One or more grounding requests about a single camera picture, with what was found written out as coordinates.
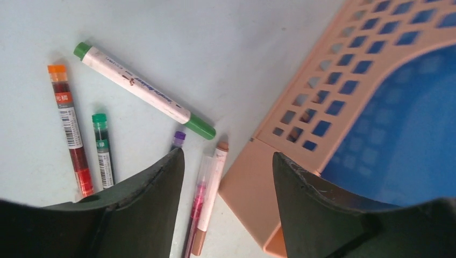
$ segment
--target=marker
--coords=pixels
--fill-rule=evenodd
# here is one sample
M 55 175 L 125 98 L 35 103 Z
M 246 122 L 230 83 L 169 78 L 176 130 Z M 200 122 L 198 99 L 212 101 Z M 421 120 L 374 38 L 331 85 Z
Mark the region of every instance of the marker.
M 176 131 L 174 133 L 173 144 L 171 145 L 171 149 L 169 151 L 172 151 L 177 148 L 182 148 L 182 145 L 184 144 L 184 141 L 185 141 L 185 136 L 186 136 L 186 134 L 184 132 Z
M 112 172 L 111 146 L 109 145 L 106 115 L 103 113 L 94 114 L 92 115 L 92 122 L 94 123 L 101 182 L 103 189 L 107 189 L 114 185 L 114 174 Z
M 94 193 L 92 178 L 87 164 L 86 152 L 82 145 L 82 137 L 77 124 L 73 97 L 67 79 L 67 69 L 64 65 L 47 66 L 54 88 L 55 101 L 60 111 L 63 129 L 67 137 L 67 145 L 72 158 L 76 182 L 82 193 L 87 197 Z
M 201 209 L 199 216 L 199 222 L 195 233 L 195 240 L 191 253 L 199 256 L 203 250 L 204 239 L 206 238 L 206 232 L 209 227 L 209 220 L 211 219 L 212 209 L 217 197 L 218 187 L 220 185 L 220 179 L 222 178 L 223 167 L 225 166 L 226 157 L 228 156 L 228 143 L 219 142 L 214 153 L 214 161 L 212 170 L 210 171 L 210 181 L 206 189 L 206 196 L 204 199 L 204 205 Z
M 212 126 L 159 92 L 155 87 L 147 83 L 145 79 L 119 65 L 97 48 L 81 42 L 74 49 L 74 54 L 93 70 L 119 84 L 202 137 L 208 140 L 212 140 L 215 137 L 216 131 Z
M 199 168 L 198 179 L 196 181 L 195 198 L 193 199 L 193 206 L 191 207 L 190 219 L 188 221 L 187 236 L 184 241 L 184 249 L 182 251 L 182 258 L 189 258 L 193 242 L 195 240 L 196 227 L 200 219 L 201 208 L 204 203 L 204 195 L 210 180 L 210 169 L 212 167 L 212 157 L 204 156 Z

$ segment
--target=orange ink refill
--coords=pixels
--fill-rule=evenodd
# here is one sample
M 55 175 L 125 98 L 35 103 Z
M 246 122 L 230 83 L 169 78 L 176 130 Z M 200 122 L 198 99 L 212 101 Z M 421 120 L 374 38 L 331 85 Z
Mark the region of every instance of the orange ink refill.
M 81 132 L 77 124 L 74 110 L 73 97 L 67 79 L 67 70 L 64 65 L 48 66 L 47 70 L 51 77 L 54 88 L 55 101 L 59 108 L 60 118 L 67 138 L 68 149 L 73 162 L 74 173 L 82 197 L 94 193 L 86 153 L 82 145 Z

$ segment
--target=pen tip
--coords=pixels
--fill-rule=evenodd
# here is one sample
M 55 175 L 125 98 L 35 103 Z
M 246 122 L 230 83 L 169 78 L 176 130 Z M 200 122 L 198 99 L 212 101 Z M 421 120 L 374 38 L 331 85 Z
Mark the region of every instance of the pen tip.
M 217 144 L 217 149 L 220 149 L 222 151 L 228 151 L 228 142 L 226 141 L 221 141 Z

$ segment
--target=green marker cap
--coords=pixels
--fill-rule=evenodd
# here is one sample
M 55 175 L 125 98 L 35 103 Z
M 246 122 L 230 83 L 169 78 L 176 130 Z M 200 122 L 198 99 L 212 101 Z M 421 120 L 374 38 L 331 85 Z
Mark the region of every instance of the green marker cap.
M 87 45 L 84 42 L 81 42 L 81 43 L 77 44 L 76 48 L 73 51 L 73 54 L 75 54 L 82 61 L 82 59 L 84 59 L 84 56 L 87 54 L 87 52 L 89 52 L 89 49 L 91 47 L 92 46 Z
M 92 115 L 92 122 L 94 122 L 94 123 L 104 123 L 104 122 L 106 122 L 106 114 L 98 113 L 98 114 Z
M 106 122 L 106 114 L 98 113 L 92 115 L 92 122 L 94 122 L 95 130 L 107 130 L 108 123 Z
M 212 140 L 215 137 L 215 129 L 194 114 L 190 115 L 190 120 L 184 125 L 208 140 Z

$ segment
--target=green marker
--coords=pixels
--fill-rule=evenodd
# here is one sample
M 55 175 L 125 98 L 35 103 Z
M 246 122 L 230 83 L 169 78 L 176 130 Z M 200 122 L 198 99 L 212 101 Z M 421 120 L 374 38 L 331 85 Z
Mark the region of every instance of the green marker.
M 215 137 L 216 131 L 212 126 L 198 116 L 190 113 L 190 111 L 168 98 L 165 94 L 156 90 L 146 80 L 119 65 L 97 48 L 81 42 L 74 49 L 74 54 L 93 70 L 104 75 L 202 137 L 208 140 L 212 140 Z
M 103 184 L 103 189 L 106 189 L 114 185 L 106 115 L 102 113 L 95 114 L 92 116 L 92 122 L 94 123 L 95 140 L 97 141 L 101 182 Z

